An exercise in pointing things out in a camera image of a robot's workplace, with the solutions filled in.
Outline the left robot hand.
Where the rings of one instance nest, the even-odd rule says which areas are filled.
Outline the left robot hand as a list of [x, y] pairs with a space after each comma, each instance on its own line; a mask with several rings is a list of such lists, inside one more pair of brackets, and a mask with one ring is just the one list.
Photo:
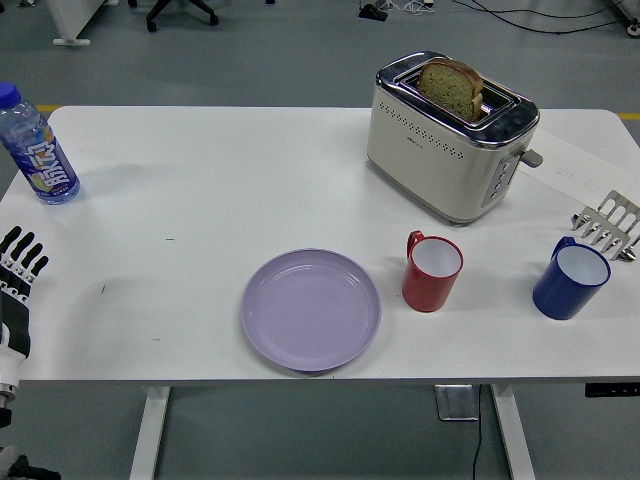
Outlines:
[[35, 234], [14, 226], [1, 240], [1, 394], [14, 394], [31, 351], [28, 300], [49, 262]]

